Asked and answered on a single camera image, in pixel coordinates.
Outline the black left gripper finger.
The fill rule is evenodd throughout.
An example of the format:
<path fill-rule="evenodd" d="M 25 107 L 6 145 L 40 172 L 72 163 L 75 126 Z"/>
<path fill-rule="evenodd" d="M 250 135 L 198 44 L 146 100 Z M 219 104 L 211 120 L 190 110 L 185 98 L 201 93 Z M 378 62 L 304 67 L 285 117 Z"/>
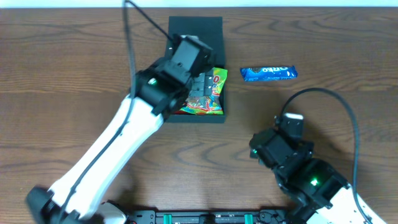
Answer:
<path fill-rule="evenodd" d="M 201 97 L 205 93 L 205 75 L 199 74 L 199 76 L 193 78 L 192 88 L 189 93 L 189 97 Z"/>
<path fill-rule="evenodd" d="M 209 70 L 208 72 L 205 73 L 203 95 L 209 96 L 212 94 L 212 91 L 213 91 L 213 70 Z"/>

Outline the Haribo gummy bag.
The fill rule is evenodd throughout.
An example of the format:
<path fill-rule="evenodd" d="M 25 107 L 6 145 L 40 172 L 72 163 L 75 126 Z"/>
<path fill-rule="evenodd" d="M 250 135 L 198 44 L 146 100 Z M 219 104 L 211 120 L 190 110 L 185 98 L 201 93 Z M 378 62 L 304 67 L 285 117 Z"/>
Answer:
<path fill-rule="evenodd" d="M 220 95 L 228 77 L 228 71 L 223 68 L 213 68 L 213 91 L 209 96 L 188 97 L 182 108 L 190 108 L 194 115 L 223 115 Z"/>

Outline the blue Oreo pack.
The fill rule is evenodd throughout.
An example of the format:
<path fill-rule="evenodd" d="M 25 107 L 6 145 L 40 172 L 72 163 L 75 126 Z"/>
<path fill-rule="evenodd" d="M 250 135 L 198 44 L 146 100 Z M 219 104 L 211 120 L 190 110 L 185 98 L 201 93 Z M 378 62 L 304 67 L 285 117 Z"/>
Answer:
<path fill-rule="evenodd" d="M 294 66 L 240 68 L 240 72 L 245 82 L 291 80 L 298 77 L 298 72 Z"/>

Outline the red candy bag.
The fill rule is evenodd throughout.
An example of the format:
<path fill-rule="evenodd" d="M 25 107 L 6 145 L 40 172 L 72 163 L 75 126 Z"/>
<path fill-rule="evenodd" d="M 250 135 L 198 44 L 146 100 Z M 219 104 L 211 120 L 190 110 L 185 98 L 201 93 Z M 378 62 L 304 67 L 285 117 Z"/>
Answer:
<path fill-rule="evenodd" d="M 176 111 L 174 114 L 192 114 L 190 108 L 182 108 Z"/>

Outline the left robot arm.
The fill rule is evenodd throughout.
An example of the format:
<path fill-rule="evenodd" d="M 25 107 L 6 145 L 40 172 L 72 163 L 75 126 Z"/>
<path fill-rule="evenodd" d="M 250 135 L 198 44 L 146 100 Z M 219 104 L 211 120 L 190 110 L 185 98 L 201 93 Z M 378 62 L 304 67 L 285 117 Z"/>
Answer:
<path fill-rule="evenodd" d="M 131 92 L 83 157 L 47 190 L 35 186 L 26 202 L 36 223 L 126 223 L 128 216 L 103 202 L 109 186 L 138 148 L 188 98 L 196 78 L 214 61 L 160 58 L 145 70 L 131 67 Z"/>

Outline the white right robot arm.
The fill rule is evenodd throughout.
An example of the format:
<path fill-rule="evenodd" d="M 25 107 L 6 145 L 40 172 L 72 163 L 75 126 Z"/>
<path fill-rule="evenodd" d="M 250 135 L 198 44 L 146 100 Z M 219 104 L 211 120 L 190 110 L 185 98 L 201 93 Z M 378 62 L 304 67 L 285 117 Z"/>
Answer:
<path fill-rule="evenodd" d="M 290 223 L 384 223 L 332 165 L 312 157 L 313 144 L 276 138 L 258 150 L 283 193 L 298 207 Z"/>

